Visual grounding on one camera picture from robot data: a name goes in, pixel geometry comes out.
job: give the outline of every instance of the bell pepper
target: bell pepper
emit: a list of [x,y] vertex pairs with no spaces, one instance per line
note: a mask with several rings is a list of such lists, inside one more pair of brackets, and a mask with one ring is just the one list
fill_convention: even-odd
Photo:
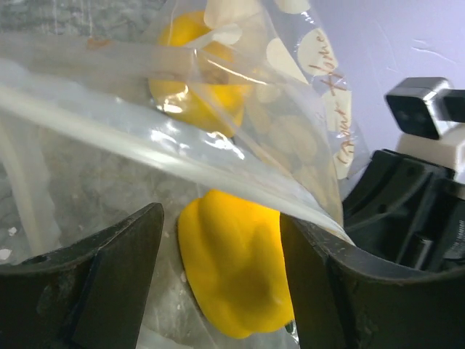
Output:
[[181,212],[187,280],[223,334],[274,332],[294,318],[280,240],[280,212],[210,190]]
[[[203,11],[188,12],[175,18],[158,37],[158,44],[180,47],[207,34],[211,29],[204,23],[203,14]],[[232,51],[219,42],[213,41],[202,50],[222,60],[233,61]],[[235,134],[234,127],[230,126],[223,118],[229,117],[229,122],[236,127],[242,124],[243,96],[250,88],[243,84],[231,84],[230,74],[227,71],[204,63],[199,62],[198,64],[202,65],[200,68],[210,70],[202,72],[205,81],[201,87],[202,93],[205,93],[205,99],[193,91],[191,88],[193,85],[187,85],[186,81],[149,79],[150,93],[170,117],[197,126],[207,132],[221,132],[226,137],[232,137]],[[217,107],[222,108],[222,115],[219,115],[218,110],[212,107],[211,101]]]

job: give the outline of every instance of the plastic wrap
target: plastic wrap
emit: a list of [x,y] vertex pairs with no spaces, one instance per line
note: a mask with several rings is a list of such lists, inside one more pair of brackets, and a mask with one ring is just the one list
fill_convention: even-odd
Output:
[[[363,141],[359,142],[352,119],[350,136],[337,128],[341,122],[328,122],[328,103],[321,97],[328,91],[321,81],[324,76],[311,76],[302,72],[299,63],[289,63],[298,59],[287,58],[293,68],[285,69],[282,60],[271,58],[282,54],[270,46],[277,42],[278,34],[291,58],[299,54],[301,36],[292,35],[301,29],[284,35],[279,23],[289,21],[284,15],[307,16],[311,20],[299,28],[316,28],[307,8],[299,8],[300,15],[293,15],[280,9],[287,6],[284,2],[250,3],[256,6],[252,16],[211,24],[213,32],[186,47],[155,46],[157,35],[170,20],[206,5],[204,1],[169,1],[154,20],[156,1],[2,4],[0,119],[7,134],[12,135],[13,126],[6,121],[16,120],[27,124],[36,137],[31,142],[36,142],[40,156],[30,157],[35,158],[31,166],[34,164],[34,174],[44,181],[35,182],[34,190],[38,193],[44,185],[48,187],[53,204],[48,212],[54,212],[48,223],[56,223],[61,245],[106,228],[150,202],[163,204],[166,221],[143,320],[149,333],[154,331],[192,348],[297,348],[284,329],[238,341],[208,323],[185,279],[176,219],[185,205],[214,187],[311,220],[347,238],[341,229],[338,179],[357,167],[351,151],[355,150],[360,164],[364,162]],[[221,19],[219,13],[224,12],[211,19]],[[234,59],[223,60],[203,51],[201,47],[212,39],[226,45]],[[247,87],[241,95],[245,113],[239,127],[228,123],[227,111],[211,97],[205,72],[227,76],[236,85]],[[183,109],[185,105],[172,98],[164,103],[168,95],[153,98],[148,79],[185,84],[221,116],[232,136],[163,115],[161,111],[169,112],[166,106]],[[337,81],[346,89],[344,80]],[[347,99],[344,101],[350,109]],[[341,172],[334,159],[347,137],[354,148],[347,151],[349,158]],[[28,155],[24,151],[18,154]],[[2,154],[4,164],[10,163],[12,156],[11,152]],[[9,241],[0,241],[0,252],[11,252],[7,262],[20,262],[39,252],[32,252],[28,245],[21,249],[19,243],[4,248],[11,245],[12,238],[22,237],[25,243],[30,240],[29,232],[33,234],[30,228],[24,231],[27,226],[21,215],[27,198],[15,193],[14,203],[10,189],[14,172],[9,165],[5,168],[10,181],[0,172],[0,193],[8,204],[3,200],[0,209],[13,213],[2,212],[0,217],[0,233]],[[15,215],[21,216],[22,224],[10,224]],[[18,232],[11,235],[13,227]],[[50,241],[48,249],[56,248],[54,234],[50,230],[40,238]],[[140,345],[147,346],[147,341],[142,342],[141,337]]]
[[139,340],[136,349],[192,349],[185,345],[177,344],[173,340],[166,339],[161,335],[149,330],[144,325],[140,328]]

